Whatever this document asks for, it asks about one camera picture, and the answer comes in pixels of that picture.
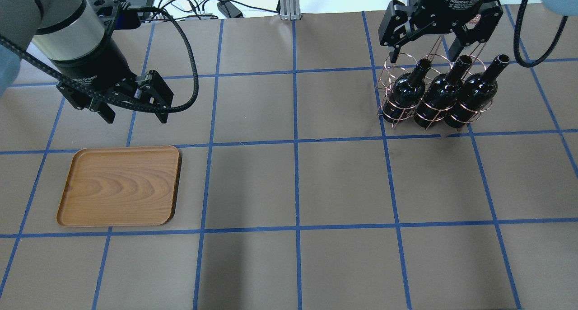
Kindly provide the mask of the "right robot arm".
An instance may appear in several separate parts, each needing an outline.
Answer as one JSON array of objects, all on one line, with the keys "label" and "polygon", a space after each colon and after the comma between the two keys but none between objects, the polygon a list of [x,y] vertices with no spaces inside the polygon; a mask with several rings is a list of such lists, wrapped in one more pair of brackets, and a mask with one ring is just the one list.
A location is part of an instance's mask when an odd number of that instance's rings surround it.
[{"label": "right robot arm", "polygon": [[[542,63],[555,49],[567,19],[577,15],[577,0],[541,0],[562,19],[551,45],[534,61],[525,61],[520,54],[522,24],[528,1],[522,0],[520,3],[514,26],[513,53],[519,65],[531,68]],[[380,46],[390,49],[390,61],[394,63],[405,44],[425,35],[453,33],[455,39],[447,57],[450,61],[456,61],[465,47],[487,42],[502,15],[499,0],[408,0],[407,4],[392,0],[378,27],[378,42]]]}]

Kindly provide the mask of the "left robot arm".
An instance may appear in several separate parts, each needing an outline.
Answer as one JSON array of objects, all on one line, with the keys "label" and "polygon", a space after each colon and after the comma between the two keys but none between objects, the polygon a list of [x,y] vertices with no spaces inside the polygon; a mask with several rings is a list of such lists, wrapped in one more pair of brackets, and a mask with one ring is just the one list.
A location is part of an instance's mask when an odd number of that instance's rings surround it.
[{"label": "left robot arm", "polygon": [[139,9],[126,0],[1,0],[1,91],[25,60],[56,79],[75,109],[112,123],[118,106],[166,123],[173,92],[157,71],[136,75],[113,40],[114,31],[139,24]]}]

